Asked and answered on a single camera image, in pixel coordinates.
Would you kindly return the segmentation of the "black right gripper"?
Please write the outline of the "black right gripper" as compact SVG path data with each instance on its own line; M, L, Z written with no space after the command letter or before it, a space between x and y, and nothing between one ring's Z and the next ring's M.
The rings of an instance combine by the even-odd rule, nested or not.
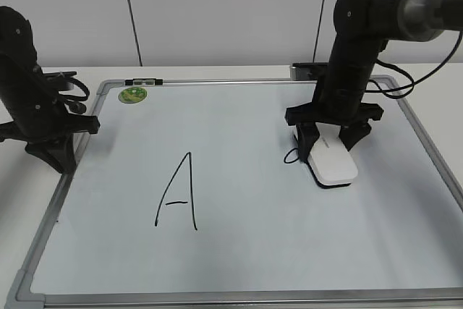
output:
M326 75L315 82L312 100L286 109L285 120L296 125L299 160L308 162L310 152L320 137L315 122L341 125L339 139L350 151L368 136L372 127L369 120L379 121L383 109L376 103L363 103L373 66L328 64Z

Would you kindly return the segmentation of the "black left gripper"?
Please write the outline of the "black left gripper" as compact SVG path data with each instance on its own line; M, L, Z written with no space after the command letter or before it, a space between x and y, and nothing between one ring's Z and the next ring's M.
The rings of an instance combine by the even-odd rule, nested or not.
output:
M42 72L28 74L16 66L1 68L1 102L12 118L1 124L1 141L29 142L26 153L60 174L71 174L77 168L72 134L96 134L100 127L97 117L85 115L88 87L76 77L71 81L72 90L57 91Z

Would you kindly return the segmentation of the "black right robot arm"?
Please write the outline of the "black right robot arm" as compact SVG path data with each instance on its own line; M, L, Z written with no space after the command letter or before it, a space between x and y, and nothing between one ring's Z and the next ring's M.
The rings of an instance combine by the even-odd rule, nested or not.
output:
M320 137L318 123L338 126L347 150L370 134L369 121L380 120L383 109L362 98L379 53L389 41L428 42L445 30L462 32L462 0L337 0L334 27L330 59L311 102L285 113L304 163Z

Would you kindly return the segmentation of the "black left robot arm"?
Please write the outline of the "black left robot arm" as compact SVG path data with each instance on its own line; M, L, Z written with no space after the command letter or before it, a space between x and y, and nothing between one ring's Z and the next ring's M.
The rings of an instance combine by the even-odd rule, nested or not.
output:
M88 87L76 72L45 73L37 62L29 20L1 7L1 102L12 118L1 124L1 140L25 142L25 151L60 174L76 167L74 135L99 130L86 115Z

